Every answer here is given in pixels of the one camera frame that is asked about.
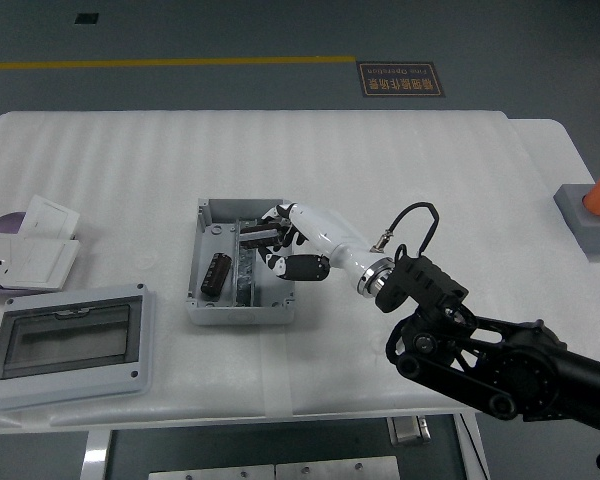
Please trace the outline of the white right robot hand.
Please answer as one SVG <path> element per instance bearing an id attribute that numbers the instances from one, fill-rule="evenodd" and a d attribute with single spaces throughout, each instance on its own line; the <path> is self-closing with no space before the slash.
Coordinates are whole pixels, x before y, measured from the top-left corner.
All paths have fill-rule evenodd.
<path id="1" fill-rule="evenodd" d="M 303 204 L 280 204 L 261 218 L 264 224 L 279 223 L 290 242 L 301 244 L 304 238 L 331 267 L 346 272 L 355 290 L 365 297 L 376 296 L 393 268 L 393 261 L 384 253 L 372 250 L 348 221 L 332 210 Z"/>

